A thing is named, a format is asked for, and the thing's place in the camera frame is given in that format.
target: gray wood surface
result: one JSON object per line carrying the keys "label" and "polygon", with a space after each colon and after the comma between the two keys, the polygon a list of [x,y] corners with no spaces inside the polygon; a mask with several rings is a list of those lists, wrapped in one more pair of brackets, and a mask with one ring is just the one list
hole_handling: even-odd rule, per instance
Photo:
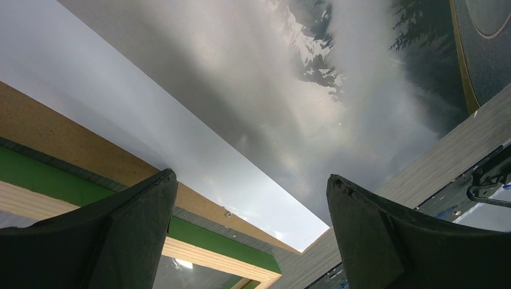
{"label": "gray wood surface", "polygon": [[[414,208],[510,139],[511,84],[376,193]],[[274,256],[283,275],[271,289],[306,288],[341,261],[333,231],[302,256],[281,249]]]}

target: wooden frame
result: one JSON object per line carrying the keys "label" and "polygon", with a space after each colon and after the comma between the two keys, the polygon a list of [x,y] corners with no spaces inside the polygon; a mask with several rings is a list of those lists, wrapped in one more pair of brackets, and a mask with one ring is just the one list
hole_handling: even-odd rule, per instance
{"label": "wooden frame", "polygon": [[[158,169],[72,120],[0,81],[0,137],[82,169],[131,186]],[[301,254],[287,244],[179,183],[176,206],[191,213]]]}
{"label": "wooden frame", "polygon": [[[0,210],[19,216],[43,220],[113,193],[6,148],[0,160]],[[257,289],[281,276],[273,256],[176,217],[162,255],[257,281]]]}

